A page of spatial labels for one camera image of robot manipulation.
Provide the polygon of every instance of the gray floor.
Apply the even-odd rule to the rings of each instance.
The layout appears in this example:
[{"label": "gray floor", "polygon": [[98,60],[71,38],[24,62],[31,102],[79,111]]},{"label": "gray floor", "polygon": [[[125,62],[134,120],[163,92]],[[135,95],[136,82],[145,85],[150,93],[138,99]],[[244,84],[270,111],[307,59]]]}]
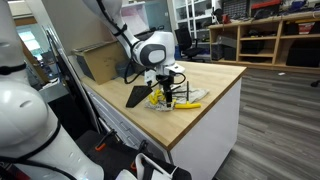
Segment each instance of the gray floor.
[{"label": "gray floor", "polygon": [[320,75],[249,69],[238,140],[220,180],[320,179]]}]

